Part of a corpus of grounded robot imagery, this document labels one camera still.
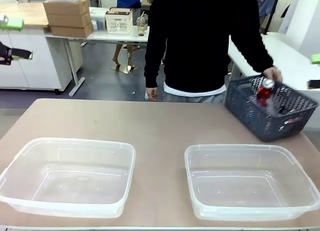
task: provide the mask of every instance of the black sleeve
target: black sleeve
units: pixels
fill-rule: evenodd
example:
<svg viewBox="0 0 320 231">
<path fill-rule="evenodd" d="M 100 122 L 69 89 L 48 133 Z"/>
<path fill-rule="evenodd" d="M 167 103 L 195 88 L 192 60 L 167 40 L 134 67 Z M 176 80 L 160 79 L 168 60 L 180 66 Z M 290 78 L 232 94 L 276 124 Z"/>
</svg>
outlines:
<svg viewBox="0 0 320 231">
<path fill-rule="evenodd" d="M 262 41 L 257 0 L 236 0 L 231 39 L 249 65 L 259 73 L 273 67 L 274 61 Z"/>
<path fill-rule="evenodd" d="M 145 52 L 145 86 L 157 87 L 157 76 L 161 59 L 166 50 L 168 1 L 153 0 L 149 16 L 149 37 Z"/>
</svg>

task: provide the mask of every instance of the cabinet door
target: cabinet door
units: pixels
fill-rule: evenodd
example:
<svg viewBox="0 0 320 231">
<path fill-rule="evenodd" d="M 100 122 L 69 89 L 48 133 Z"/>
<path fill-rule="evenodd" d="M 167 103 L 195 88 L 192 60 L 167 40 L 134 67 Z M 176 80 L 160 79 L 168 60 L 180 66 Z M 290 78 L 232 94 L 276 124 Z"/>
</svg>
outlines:
<svg viewBox="0 0 320 231">
<path fill-rule="evenodd" d="M 0 30 L 0 42 L 12 48 L 8 31 Z M 24 72 L 18 61 L 12 61 L 9 66 L 0 65 L 0 89 L 28 87 Z"/>
<path fill-rule="evenodd" d="M 9 31 L 12 45 L 33 52 L 32 60 L 20 59 L 24 76 L 32 89 L 61 89 L 58 74 L 42 28 Z"/>
</svg>

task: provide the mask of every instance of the gray floor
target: gray floor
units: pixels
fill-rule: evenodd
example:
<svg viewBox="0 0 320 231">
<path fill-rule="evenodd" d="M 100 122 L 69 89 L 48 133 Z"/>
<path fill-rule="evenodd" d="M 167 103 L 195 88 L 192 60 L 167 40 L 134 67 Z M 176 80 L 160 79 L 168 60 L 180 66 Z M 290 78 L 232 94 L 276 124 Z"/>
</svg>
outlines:
<svg viewBox="0 0 320 231">
<path fill-rule="evenodd" d="M 74 97 L 68 96 L 74 86 L 73 82 L 62 95 L 50 91 L 21 91 L 0 89 L 0 137 L 18 120 L 23 112 L 37 99 L 87 99 L 87 100 L 118 100 L 145 101 L 145 49 L 134 51 L 133 62 L 137 69 L 124 74 L 111 70 L 114 67 L 112 57 L 115 45 L 97 43 L 87 44 L 82 48 L 84 64 L 78 72 L 79 77 L 86 80 Z M 120 53 L 119 61 L 124 64 L 126 51 Z M 158 84 L 164 82 L 163 66 L 160 68 Z M 159 101 L 163 100 L 163 87 L 159 85 Z M 305 132 L 313 144 L 320 150 L 320 131 Z"/>
</svg>

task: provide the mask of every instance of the gray plastic basket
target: gray plastic basket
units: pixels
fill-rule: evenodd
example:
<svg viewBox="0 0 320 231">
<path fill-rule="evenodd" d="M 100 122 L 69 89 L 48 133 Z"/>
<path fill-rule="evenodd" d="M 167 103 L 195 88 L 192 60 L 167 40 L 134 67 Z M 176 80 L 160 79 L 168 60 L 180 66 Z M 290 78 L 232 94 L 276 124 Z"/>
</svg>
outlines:
<svg viewBox="0 0 320 231">
<path fill-rule="evenodd" d="M 275 82 L 271 98 L 273 110 L 285 108 L 291 112 L 270 113 L 267 107 L 256 102 L 256 95 L 264 79 L 264 76 L 258 75 L 231 80 L 225 107 L 263 142 L 302 131 L 319 104 L 287 85 Z"/>
</svg>

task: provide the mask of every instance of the stack of cardboard boxes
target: stack of cardboard boxes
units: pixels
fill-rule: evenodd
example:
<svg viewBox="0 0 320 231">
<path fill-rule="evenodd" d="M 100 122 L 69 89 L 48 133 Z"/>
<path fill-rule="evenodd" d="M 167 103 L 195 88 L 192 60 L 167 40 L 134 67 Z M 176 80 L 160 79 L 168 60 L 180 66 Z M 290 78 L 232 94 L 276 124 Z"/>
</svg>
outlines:
<svg viewBox="0 0 320 231">
<path fill-rule="evenodd" d="M 55 36 L 86 38 L 93 31 L 88 0 L 71 2 L 44 2 L 46 16 Z"/>
</svg>

